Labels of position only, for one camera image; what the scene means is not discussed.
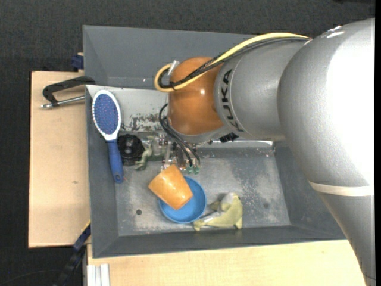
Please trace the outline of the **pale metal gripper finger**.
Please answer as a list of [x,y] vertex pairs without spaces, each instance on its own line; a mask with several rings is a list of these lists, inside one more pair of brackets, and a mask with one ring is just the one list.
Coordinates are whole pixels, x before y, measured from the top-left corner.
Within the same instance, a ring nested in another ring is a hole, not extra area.
[[160,135],[160,150],[161,150],[161,170],[165,170],[171,166],[171,152],[172,152],[172,143],[170,138],[165,135]]
[[180,170],[184,170],[184,156],[183,151],[180,147],[174,149],[174,163]]

